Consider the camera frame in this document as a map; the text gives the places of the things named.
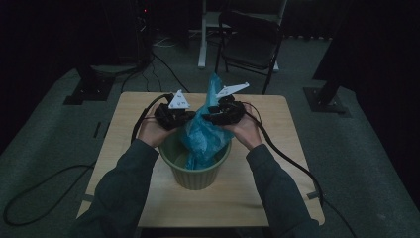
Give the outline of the blue plastic trash bag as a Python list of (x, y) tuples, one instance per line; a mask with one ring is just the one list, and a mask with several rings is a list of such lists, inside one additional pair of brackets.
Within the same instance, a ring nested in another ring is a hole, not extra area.
[(231, 132), (203, 118), (204, 114), (209, 113), (210, 106), (218, 105), (216, 94), (221, 89), (222, 81), (213, 73), (209, 78), (205, 103), (196, 111), (194, 118), (185, 125), (181, 133), (181, 142), (189, 151), (185, 164), (188, 170), (203, 170), (213, 166), (214, 156), (233, 138)]

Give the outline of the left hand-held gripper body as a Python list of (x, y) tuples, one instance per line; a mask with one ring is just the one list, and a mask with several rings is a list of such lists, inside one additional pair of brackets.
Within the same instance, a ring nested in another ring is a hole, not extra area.
[(184, 97), (182, 90), (179, 89), (175, 94), (165, 94), (166, 103), (160, 103), (155, 111), (155, 118), (162, 128), (172, 130), (186, 124), (182, 122), (181, 117), (186, 116), (184, 113), (189, 111), (190, 104)]

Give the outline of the white desk frame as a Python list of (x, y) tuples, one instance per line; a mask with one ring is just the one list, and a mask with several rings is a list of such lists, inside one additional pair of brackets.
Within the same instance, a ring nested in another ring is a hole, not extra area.
[(251, 16), (274, 20), (281, 24), (288, 0), (201, 0), (201, 41), (197, 66), (206, 67), (208, 36), (211, 28), (218, 26), (218, 16), (223, 10), (236, 10)]

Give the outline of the green ribbed trash bin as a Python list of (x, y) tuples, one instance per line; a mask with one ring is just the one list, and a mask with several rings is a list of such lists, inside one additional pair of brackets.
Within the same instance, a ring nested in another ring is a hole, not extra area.
[(158, 149), (178, 184), (190, 190), (200, 190), (214, 182), (221, 165), (230, 154), (231, 146), (232, 143), (229, 142), (211, 158), (212, 164), (209, 167), (200, 170), (190, 170), (186, 167), (190, 151), (183, 145), (180, 132), (169, 135)]

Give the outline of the person's right hand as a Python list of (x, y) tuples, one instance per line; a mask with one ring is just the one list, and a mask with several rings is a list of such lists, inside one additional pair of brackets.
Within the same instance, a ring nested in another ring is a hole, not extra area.
[(252, 107), (249, 104), (246, 104), (245, 109), (246, 114), (240, 122), (233, 125), (226, 125), (224, 126), (224, 129), (232, 132), (241, 144), (248, 150), (252, 150), (259, 146), (263, 141), (260, 136), (258, 125), (254, 120)]

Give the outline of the person's left hand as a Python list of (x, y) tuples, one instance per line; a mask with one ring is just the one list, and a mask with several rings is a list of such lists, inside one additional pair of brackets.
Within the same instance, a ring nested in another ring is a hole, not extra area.
[(173, 134), (176, 129), (165, 130), (158, 123), (155, 118), (155, 111), (158, 109), (158, 105), (155, 104), (151, 112), (141, 123), (137, 139), (143, 141), (152, 148), (158, 147), (169, 135)]

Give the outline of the black folding chair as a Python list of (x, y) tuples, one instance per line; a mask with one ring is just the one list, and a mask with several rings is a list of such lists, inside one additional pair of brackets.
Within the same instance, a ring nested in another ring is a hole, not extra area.
[(283, 40), (283, 29), (275, 21), (248, 14), (224, 11), (218, 17), (220, 42), (214, 72), (220, 60), (225, 70), (236, 67), (265, 76), (262, 94), (270, 84)]

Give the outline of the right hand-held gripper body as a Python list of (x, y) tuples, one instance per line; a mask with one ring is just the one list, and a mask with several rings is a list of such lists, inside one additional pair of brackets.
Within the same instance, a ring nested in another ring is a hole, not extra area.
[(220, 92), (216, 94), (216, 99), (222, 110), (221, 113), (213, 113), (217, 115), (217, 122), (211, 122), (213, 125), (232, 125), (238, 123), (245, 115), (246, 109), (241, 101), (236, 101), (233, 94), (247, 88), (247, 82), (237, 85), (224, 86)]

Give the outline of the dark equipment rack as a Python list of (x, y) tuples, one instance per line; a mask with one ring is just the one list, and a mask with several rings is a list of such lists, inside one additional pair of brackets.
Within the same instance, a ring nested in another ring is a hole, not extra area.
[(150, 61), (150, 0), (101, 0), (120, 63)]

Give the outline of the black stand base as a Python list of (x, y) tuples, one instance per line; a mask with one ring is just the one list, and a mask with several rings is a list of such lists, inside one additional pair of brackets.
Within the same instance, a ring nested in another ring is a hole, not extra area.
[(98, 73), (90, 65), (76, 68), (80, 80), (71, 95), (67, 96), (64, 105), (81, 105), (84, 101), (106, 101), (115, 81), (114, 76)]
[(322, 87), (304, 87), (303, 91), (312, 112), (334, 113), (343, 118), (351, 118), (349, 109), (337, 96), (340, 85), (327, 81)]

